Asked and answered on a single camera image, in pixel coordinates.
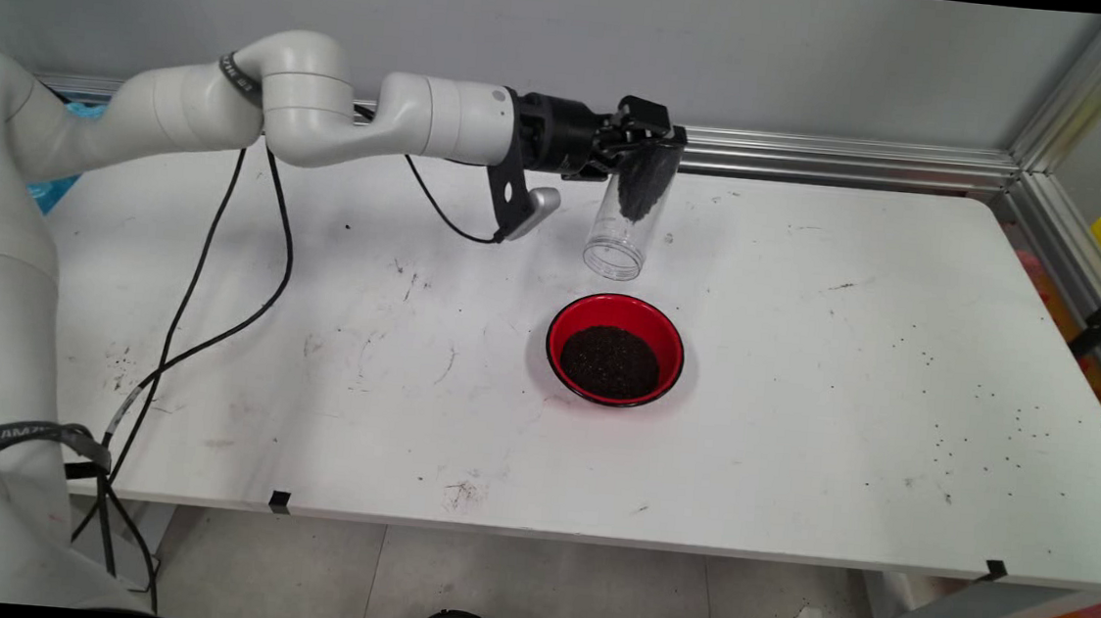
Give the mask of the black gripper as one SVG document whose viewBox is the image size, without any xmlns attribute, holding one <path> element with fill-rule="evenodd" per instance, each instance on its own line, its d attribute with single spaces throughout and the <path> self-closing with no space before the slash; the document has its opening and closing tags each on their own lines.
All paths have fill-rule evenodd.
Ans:
<svg viewBox="0 0 1101 618">
<path fill-rule="evenodd" d="M 599 182 L 630 167 L 639 152 L 690 144 L 686 129 L 671 121 L 666 105 L 634 95 L 603 115 L 584 102 L 539 93 L 510 93 L 510 100 L 514 127 L 503 162 L 524 171 Z"/>
</svg>

